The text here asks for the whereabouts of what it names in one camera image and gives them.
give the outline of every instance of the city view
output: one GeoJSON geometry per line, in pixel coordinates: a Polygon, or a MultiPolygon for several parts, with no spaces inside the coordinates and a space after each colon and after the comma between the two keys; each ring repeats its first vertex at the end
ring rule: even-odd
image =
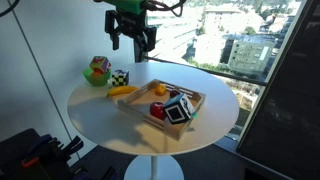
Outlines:
{"type": "MultiPolygon", "coordinates": [[[[170,6],[178,0],[162,2],[170,6]]],[[[301,0],[187,0],[181,17],[170,11],[148,12],[148,25],[158,28],[156,48],[148,56],[267,83],[301,4],[301,0]]],[[[238,98],[238,122],[228,134],[238,139],[263,87],[216,77],[238,98]]]]}

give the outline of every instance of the table base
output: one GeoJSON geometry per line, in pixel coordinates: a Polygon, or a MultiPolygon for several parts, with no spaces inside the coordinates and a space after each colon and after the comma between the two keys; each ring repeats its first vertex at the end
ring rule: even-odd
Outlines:
{"type": "MultiPolygon", "coordinates": [[[[183,172],[179,163],[172,156],[157,156],[156,167],[157,180],[183,180],[183,172]]],[[[128,166],[125,173],[125,180],[132,179],[153,179],[152,178],[151,156],[137,156],[128,166]]]]}

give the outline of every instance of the banana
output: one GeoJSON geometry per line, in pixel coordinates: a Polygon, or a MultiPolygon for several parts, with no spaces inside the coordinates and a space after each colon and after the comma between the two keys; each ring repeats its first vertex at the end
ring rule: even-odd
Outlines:
{"type": "Polygon", "coordinates": [[[109,90],[107,97],[109,96],[115,96],[119,94],[128,94],[132,91],[137,90],[138,88],[135,86],[117,86],[109,90]]]}

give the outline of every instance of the colorful cube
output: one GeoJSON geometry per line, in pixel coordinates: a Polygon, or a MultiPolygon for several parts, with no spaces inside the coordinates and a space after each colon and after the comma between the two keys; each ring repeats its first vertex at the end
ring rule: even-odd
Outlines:
{"type": "Polygon", "coordinates": [[[90,68],[94,72],[100,72],[101,74],[107,73],[110,71],[111,63],[107,57],[104,56],[94,56],[90,68]]]}
{"type": "Polygon", "coordinates": [[[192,118],[194,107],[185,93],[170,98],[163,109],[172,124],[183,123],[192,118]]]}
{"type": "Polygon", "coordinates": [[[129,84],[129,71],[116,70],[112,73],[112,84],[115,86],[127,86],[129,84]]]}

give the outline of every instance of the green robot part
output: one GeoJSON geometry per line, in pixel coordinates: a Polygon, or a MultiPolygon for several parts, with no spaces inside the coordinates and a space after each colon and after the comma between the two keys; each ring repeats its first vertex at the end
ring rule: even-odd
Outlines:
{"type": "Polygon", "coordinates": [[[109,4],[114,5],[115,7],[131,12],[134,14],[140,14],[144,9],[141,9],[141,3],[145,0],[103,0],[109,4]]]}

